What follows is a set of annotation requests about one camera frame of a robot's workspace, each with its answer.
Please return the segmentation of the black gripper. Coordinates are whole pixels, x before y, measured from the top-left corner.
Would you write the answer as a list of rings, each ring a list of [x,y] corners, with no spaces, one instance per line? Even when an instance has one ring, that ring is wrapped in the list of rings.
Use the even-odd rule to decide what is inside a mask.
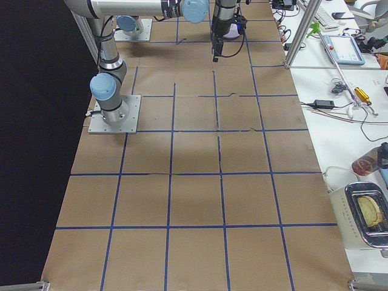
[[[222,55],[224,45],[224,35],[226,30],[224,28],[213,28],[211,34],[212,50],[213,50],[213,62],[218,62],[218,56]]]

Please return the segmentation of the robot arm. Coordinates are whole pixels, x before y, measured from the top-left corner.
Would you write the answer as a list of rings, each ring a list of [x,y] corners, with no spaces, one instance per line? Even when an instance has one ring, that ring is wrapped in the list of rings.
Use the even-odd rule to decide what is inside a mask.
[[[245,29],[246,19],[236,12],[236,1],[216,1],[213,9],[210,39],[212,42],[213,62],[223,55],[224,36],[232,24]],[[209,9],[209,1],[117,1],[110,5],[108,15],[115,15],[117,25],[132,35],[141,33],[139,16],[160,16],[161,21],[183,17],[192,24],[204,20]]]
[[[90,90],[97,100],[102,119],[117,124],[127,118],[129,106],[120,95],[127,65],[117,51],[112,16],[184,17],[192,24],[204,20],[208,1],[66,1],[75,14],[87,19],[98,49],[99,73],[90,81]]]

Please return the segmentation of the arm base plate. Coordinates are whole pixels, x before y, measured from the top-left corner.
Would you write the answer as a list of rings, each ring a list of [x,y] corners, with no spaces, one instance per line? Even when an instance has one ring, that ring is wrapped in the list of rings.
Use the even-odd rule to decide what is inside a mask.
[[[132,31],[115,30],[116,42],[149,42],[152,31],[152,19],[138,19]]]
[[[97,113],[90,115],[90,134],[136,134],[141,95],[121,95],[121,98],[121,106],[111,112],[101,110],[95,101],[93,110]]]

